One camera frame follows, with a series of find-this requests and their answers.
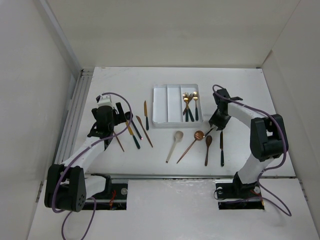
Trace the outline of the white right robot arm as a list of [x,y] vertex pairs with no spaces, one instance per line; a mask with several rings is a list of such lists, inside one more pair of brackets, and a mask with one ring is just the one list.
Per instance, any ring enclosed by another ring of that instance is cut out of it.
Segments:
[[217,109],[209,119],[211,127],[222,131],[231,118],[235,118],[250,130],[250,156],[244,166],[235,173],[232,182],[216,184],[219,199],[248,199],[257,196],[263,172],[269,164],[285,157],[289,149],[283,117],[243,104],[242,98],[230,97],[226,88],[214,90]]

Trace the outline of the dark wooden spoon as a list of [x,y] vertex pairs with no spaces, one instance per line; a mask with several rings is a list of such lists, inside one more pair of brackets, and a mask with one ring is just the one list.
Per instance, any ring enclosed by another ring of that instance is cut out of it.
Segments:
[[209,161],[209,151],[210,151],[210,146],[212,144],[213,138],[211,135],[207,135],[205,138],[205,144],[206,144],[206,156],[205,156],[205,163],[204,166],[206,167],[208,165]]

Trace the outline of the rose gold fork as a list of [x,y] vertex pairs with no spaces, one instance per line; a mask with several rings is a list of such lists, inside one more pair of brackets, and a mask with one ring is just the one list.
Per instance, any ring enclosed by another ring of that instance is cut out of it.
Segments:
[[124,148],[123,148],[123,146],[122,146],[121,141],[119,140],[118,136],[116,136],[117,134],[116,134],[115,132],[113,132],[113,134],[114,134],[114,136],[115,136],[115,138],[116,138],[116,140],[117,140],[117,142],[118,142],[121,150],[122,150],[123,152],[125,152],[125,150],[124,150]]

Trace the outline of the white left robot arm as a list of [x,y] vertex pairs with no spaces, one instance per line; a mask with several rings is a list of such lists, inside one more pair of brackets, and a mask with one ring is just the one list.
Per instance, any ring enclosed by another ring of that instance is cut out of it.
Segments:
[[44,205],[55,213],[79,212],[87,199],[107,198],[112,192],[109,175],[86,174],[90,165],[103,153],[114,138],[115,126],[125,123],[121,103],[116,107],[104,103],[91,110],[95,123],[83,145],[61,164],[52,164],[47,172]]

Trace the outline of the dark wooden fork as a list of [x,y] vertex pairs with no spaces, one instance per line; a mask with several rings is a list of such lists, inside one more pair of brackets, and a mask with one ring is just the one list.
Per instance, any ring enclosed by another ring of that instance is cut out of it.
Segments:
[[184,93],[184,94],[183,94],[183,99],[185,99],[185,98],[188,99],[188,102],[187,102],[187,104],[186,104],[186,106],[185,106],[185,109],[184,109],[184,111],[183,111],[183,115],[188,112],[189,103],[190,103],[191,100],[193,99],[193,96],[194,96],[193,93]]

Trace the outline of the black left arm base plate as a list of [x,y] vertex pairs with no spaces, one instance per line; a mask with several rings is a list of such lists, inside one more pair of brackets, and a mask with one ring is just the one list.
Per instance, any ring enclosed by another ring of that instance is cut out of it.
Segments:
[[93,197],[96,200],[97,211],[124,211],[127,209],[128,197],[127,179],[108,179],[106,189],[96,193]]

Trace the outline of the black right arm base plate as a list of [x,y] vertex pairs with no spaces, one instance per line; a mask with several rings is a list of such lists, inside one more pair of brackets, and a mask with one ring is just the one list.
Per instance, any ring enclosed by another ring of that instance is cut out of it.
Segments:
[[215,186],[219,210],[265,209],[257,183],[240,186],[233,182],[217,182]]

